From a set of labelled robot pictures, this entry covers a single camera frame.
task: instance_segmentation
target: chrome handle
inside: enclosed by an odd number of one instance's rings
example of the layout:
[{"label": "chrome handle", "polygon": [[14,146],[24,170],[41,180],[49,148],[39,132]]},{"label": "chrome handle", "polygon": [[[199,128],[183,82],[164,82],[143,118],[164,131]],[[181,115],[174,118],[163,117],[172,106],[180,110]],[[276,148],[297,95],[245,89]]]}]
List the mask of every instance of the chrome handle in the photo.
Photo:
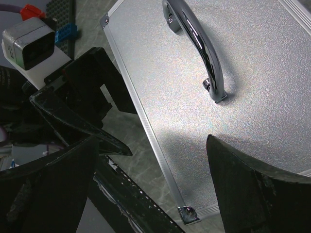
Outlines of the chrome handle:
[{"label": "chrome handle", "polygon": [[208,74],[203,86],[215,103],[222,101],[227,97],[222,68],[211,41],[193,11],[184,0],[163,0],[163,13],[170,29],[176,33],[182,28],[196,46]]}]

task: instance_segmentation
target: gray floor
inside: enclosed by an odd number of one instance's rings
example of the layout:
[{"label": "gray floor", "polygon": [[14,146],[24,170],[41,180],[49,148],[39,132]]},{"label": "gray floor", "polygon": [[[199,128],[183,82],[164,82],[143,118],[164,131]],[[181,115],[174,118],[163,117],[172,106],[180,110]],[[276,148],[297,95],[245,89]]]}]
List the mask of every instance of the gray floor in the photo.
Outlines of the gray floor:
[{"label": "gray floor", "polygon": [[[99,25],[100,18],[115,2],[115,0],[76,0],[76,25],[82,35],[75,44],[76,58],[91,47],[103,47],[116,65],[111,48]],[[104,86],[102,90],[108,101],[113,103]],[[187,227],[182,225],[176,205],[137,115],[121,113],[114,106],[103,123],[103,129],[127,144],[134,154],[133,157],[113,155],[111,158],[186,232],[225,232],[220,216]]]}]

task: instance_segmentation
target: metal corner bracket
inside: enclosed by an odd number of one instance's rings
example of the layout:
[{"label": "metal corner bracket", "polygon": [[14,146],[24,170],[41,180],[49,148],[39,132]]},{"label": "metal corner bracket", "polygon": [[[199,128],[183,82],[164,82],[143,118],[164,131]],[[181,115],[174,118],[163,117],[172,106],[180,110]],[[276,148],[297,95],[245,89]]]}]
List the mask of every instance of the metal corner bracket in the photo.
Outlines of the metal corner bracket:
[{"label": "metal corner bracket", "polygon": [[191,225],[201,221],[198,218],[195,209],[191,206],[178,207],[178,212],[184,225]]},{"label": "metal corner bracket", "polygon": [[104,17],[101,18],[99,23],[101,24],[102,29],[104,29],[108,25],[108,23],[109,23],[108,13],[106,15],[104,15]]}]

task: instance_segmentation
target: red connector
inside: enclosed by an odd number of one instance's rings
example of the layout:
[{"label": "red connector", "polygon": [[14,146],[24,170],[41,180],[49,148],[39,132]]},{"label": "red connector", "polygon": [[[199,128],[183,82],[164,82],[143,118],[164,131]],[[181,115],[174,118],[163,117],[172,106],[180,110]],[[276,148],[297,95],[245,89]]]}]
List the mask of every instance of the red connector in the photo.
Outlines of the red connector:
[{"label": "red connector", "polygon": [[20,14],[23,21],[32,17],[45,18],[44,12],[30,4],[27,4],[23,9],[21,9]]}]

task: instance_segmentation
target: tile floor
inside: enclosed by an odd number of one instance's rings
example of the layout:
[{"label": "tile floor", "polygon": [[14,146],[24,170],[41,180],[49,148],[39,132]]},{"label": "tile floor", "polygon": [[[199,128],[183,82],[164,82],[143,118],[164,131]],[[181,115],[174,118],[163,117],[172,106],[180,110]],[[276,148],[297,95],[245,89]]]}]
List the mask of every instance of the tile floor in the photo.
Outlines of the tile floor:
[{"label": "tile floor", "polygon": [[[76,0],[76,25],[81,38],[75,44],[75,57],[91,47],[103,47],[116,65],[113,53],[102,31],[99,20],[114,5],[115,0]],[[113,103],[109,93],[102,87],[107,100]],[[133,157],[112,155],[111,158],[187,233],[224,233],[220,216],[190,226],[183,226],[177,207],[149,144],[137,115],[121,113],[114,106],[103,120],[107,132],[127,144]]]}]

